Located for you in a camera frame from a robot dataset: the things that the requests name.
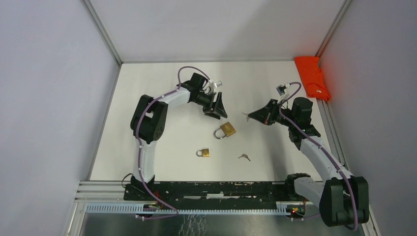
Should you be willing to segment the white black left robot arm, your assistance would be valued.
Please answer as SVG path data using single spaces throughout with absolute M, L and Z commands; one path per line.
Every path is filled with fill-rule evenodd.
M 142 95 L 139 99 L 130 128 L 139 142 L 137 168 L 134 176 L 141 180 L 135 193 L 142 200 L 154 196 L 154 157 L 156 142 L 162 137 L 167 113 L 183 104 L 195 103 L 202 107 L 205 116 L 221 119 L 228 115 L 222 102 L 222 93 L 215 89 L 222 86 L 221 81 L 211 81 L 199 73 L 193 73 L 191 79 L 159 97 Z

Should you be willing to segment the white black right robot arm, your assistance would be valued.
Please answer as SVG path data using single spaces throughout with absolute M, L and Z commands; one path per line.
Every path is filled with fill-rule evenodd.
M 364 177 L 356 177 L 329 151 L 318 130 L 311 123 L 313 103 L 307 98 L 294 99 L 292 108 L 271 99 L 267 105 L 248 114 L 265 125 L 279 123 L 288 127 L 289 138 L 313 164 L 322 182 L 308 174 L 292 174 L 284 195 L 291 201 L 301 196 L 319 209 L 323 222 L 329 226 L 345 226 L 355 230 L 369 221 L 369 188 Z

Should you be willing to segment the large brass padlock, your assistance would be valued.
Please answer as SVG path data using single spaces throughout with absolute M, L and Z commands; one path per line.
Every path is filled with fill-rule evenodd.
M 222 140 L 224 138 L 230 137 L 236 133 L 236 129 L 231 125 L 230 122 L 227 122 L 219 128 L 217 128 L 213 135 L 216 139 Z

